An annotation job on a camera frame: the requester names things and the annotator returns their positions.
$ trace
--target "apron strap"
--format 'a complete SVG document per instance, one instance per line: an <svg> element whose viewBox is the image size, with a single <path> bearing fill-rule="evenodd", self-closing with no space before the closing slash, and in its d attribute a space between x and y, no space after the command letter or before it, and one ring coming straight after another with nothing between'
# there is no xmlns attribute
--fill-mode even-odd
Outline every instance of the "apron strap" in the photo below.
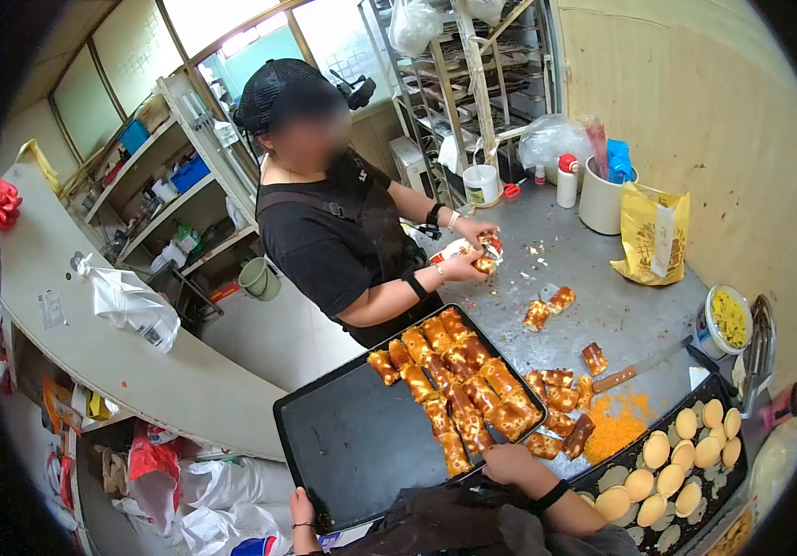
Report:
<svg viewBox="0 0 797 556"><path fill-rule="evenodd" d="M259 202L256 204L257 215L270 206L277 205L278 203L301 203L350 222L355 222L359 219L358 213L349 211L337 203L330 203L316 196L297 193L295 191L273 191L260 195Z"/></svg>

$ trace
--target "wooden knife handle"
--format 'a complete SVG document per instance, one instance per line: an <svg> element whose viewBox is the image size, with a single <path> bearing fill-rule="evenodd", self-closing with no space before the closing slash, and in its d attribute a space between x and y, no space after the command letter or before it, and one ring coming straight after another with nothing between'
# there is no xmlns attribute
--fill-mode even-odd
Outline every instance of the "wooden knife handle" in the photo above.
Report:
<svg viewBox="0 0 797 556"><path fill-rule="evenodd" d="M609 388L617 386L618 384L626 383L635 376L636 367L633 365L627 366L620 373L610 374L609 376L601 378L598 381L593 381L593 393L599 394L600 392L605 392Z"/></svg>

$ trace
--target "white bottle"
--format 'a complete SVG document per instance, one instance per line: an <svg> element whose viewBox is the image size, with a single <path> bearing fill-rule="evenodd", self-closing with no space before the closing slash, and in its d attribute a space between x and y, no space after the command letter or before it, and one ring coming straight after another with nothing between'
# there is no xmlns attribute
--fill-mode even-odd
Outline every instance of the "white bottle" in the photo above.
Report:
<svg viewBox="0 0 797 556"><path fill-rule="evenodd" d="M556 169L556 202L563 208L575 206L577 201L577 170L579 164L574 155L560 157Z"/></svg>

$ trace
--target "black wristband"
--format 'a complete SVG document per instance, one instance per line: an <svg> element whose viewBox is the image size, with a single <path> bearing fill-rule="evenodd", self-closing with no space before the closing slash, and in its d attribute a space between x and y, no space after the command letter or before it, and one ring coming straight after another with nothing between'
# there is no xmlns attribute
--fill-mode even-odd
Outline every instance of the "black wristband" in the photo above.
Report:
<svg viewBox="0 0 797 556"><path fill-rule="evenodd" d="M423 299L424 297L429 295L429 293L424 289L422 285L420 285L420 282L417 281L417 277L414 275L414 273L415 271L408 271L404 274L404 276L401 277L401 279L403 279L411 286L411 289L414 290L414 293L417 295L417 297Z"/></svg>
<svg viewBox="0 0 797 556"><path fill-rule="evenodd" d="M562 495L569 492L570 488L571 487L564 479L560 479L559 484L554 486L550 492L541 496L537 501L531 504L531 512L540 517L541 514L544 513L544 510L556 504L556 501L559 500Z"/></svg>
<svg viewBox="0 0 797 556"><path fill-rule="evenodd" d="M430 226L438 227L438 209L443 207L442 203L436 203L430 208L430 213L426 216L426 223Z"/></svg>

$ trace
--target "baking pan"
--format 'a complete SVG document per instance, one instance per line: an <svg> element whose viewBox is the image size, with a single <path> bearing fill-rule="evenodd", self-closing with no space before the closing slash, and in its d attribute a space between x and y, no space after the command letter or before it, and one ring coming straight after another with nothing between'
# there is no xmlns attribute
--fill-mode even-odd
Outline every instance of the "baking pan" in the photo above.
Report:
<svg viewBox="0 0 797 556"><path fill-rule="evenodd" d="M711 373L701 385L699 385L692 393L686 396L677 406L673 407L673 409L671 409L671 411L667 413L661 421L649 427L649 430L636 439L636 441L630 446L621 450L608 460L603 461L599 466L594 467L592 470L575 479L571 483L572 489L578 493L588 492L594 498L600 495L599 480L609 468L615 467L616 465L623 465L628 470L632 471L638 467L637 458L639 454L642 453L642 446L645 444L646 439L649 439L649 436L654 430L668 432L673 425L673 421L676 419L677 414L680 412L680 410L682 410L682 408L693 407L698 401L706 404L713 398L717 398L722 402L724 410L728 410L733 406L726 393L726 389L723 388L720 377L715 373ZM694 439L692 439L694 444L697 444L697 440L701 438L703 429L704 428L698 429L698 434ZM716 499L714 499L712 492L715 484L712 481L706 480L704 478L704 473L706 470L693 467L692 472L687 475L685 481L683 482L683 485L685 485L687 482L689 482L689 478L692 476L697 476L701 479L701 495L707 500L707 506L704 510L703 517L695 523L690 523L689 518L678 518L674 515L672 521L667 527L669 528L672 525L679 525L681 528L681 534L679 540L670 547L670 550L665 552L660 552L656 546L658 538L661 536L664 530L656 531L651 527L643 528L643 539L639 543L640 551L645 554L655 556L671 554L682 548L682 546L689 540L693 539L698 532L704 528L704 526L707 525L714 516L716 516L717 512L721 510L722 506L726 504L726 501L728 501L728 499L735 494L736 490L738 490L738 486L745 481L745 477L747 475L747 455L745 453L745 440L742 438L741 430L738 431L738 439L742 441L741 454L738 456L738 461L736 461L735 466L726 475L726 485L719 488ZM676 496L678 494L679 491L671 496L668 506L670 506L671 502L676 500ZM636 517L634 516L631 523L622 527L626 527L628 531L631 528L637 528L638 526L636 525Z"/></svg>
<svg viewBox="0 0 797 556"><path fill-rule="evenodd" d="M463 324L477 334L489 353L503 358L457 304L442 307L415 326L450 307L460 313ZM400 336L387 338L371 351L385 350L390 340ZM402 488L448 482L442 447L432 439L423 407L404 382L383 384L367 355L365 351L275 402L275 423L287 467L296 486L310 494L320 535L382 517ZM504 358L504 363L544 414L519 437L522 441L544 422L546 410L510 362ZM495 442L509 441L491 425L487 427ZM462 480L484 465L481 454L470 461L475 465L472 471L451 481Z"/></svg>

